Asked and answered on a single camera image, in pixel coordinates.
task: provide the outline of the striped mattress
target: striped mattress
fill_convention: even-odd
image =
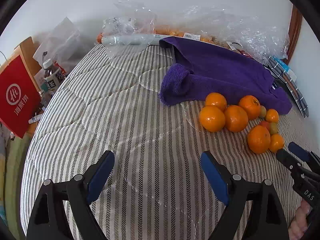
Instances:
[[[70,180],[97,162],[105,150],[116,163],[91,209],[107,239],[207,240],[224,205],[218,202],[200,167],[210,150],[231,173],[248,181],[270,179],[287,222],[300,205],[289,172],[271,152],[255,155],[246,135],[204,130],[198,115],[204,103],[164,106],[161,81],[173,62],[172,50],[150,46],[110,60],[95,46],[76,66],[50,102],[32,139],[22,178],[20,216],[24,232],[42,182]],[[313,135],[294,107],[281,116],[279,132],[318,151]],[[235,239],[241,239],[250,212],[244,208]],[[69,202],[64,203],[74,239],[81,239]]]

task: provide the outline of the red paper bag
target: red paper bag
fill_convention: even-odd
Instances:
[[[23,138],[39,105],[40,95],[18,56],[0,74],[0,121]]]

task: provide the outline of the metal screw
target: metal screw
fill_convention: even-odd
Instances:
[[[46,180],[43,182],[43,185],[48,186],[50,183],[51,183],[51,180],[50,180],[50,179],[46,179]]]
[[[268,185],[268,186],[271,186],[271,185],[272,185],[272,182],[271,182],[270,179],[266,179],[266,180],[264,181],[264,183],[265,183],[266,185]]]
[[[232,177],[234,180],[241,180],[242,179],[242,177],[239,174],[234,174]]]
[[[74,176],[75,181],[79,181],[82,179],[82,175],[81,174],[77,174],[76,176]]]

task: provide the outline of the wall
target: wall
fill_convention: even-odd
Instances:
[[[305,19],[302,20],[297,46],[289,63],[297,75],[297,86],[303,94],[309,108],[307,124],[316,135],[320,144],[320,43]]]
[[[0,50],[9,56],[28,36],[41,42],[45,34],[65,16],[85,33],[93,44],[102,21],[117,13],[117,0],[28,0],[12,18],[0,36]],[[179,11],[191,5],[219,6],[238,15],[259,16],[278,27],[288,27],[291,15],[289,0],[133,0],[144,2],[155,11]],[[0,54],[0,63],[4,59]]]

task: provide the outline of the quilted fabric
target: quilted fabric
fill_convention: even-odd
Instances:
[[[289,172],[268,152],[255,155],[246,135],[204,130],[198,121],[201,101],[164,106],[161,81],[172,65],[171,49],[150,46],[110,60],[95,46],[76,66],[50,102],[32,139],[23,171],[20,215],[26,233],[42,182],[71,179],[96,163],[105,150],[116,163],[91,209],[107,239],[202,239],[217,224],[224,206],[218,202],[199,165],[210,150],[231,173],[249,181],[270,179],[287,222],[300,204]],[[308,150],[312,135],[293,108],[280,117],[286,145],[295,141]],[[68,202],[67,219],[81,239]],[[244,208],[235,239],[240,239],[250,212]]]

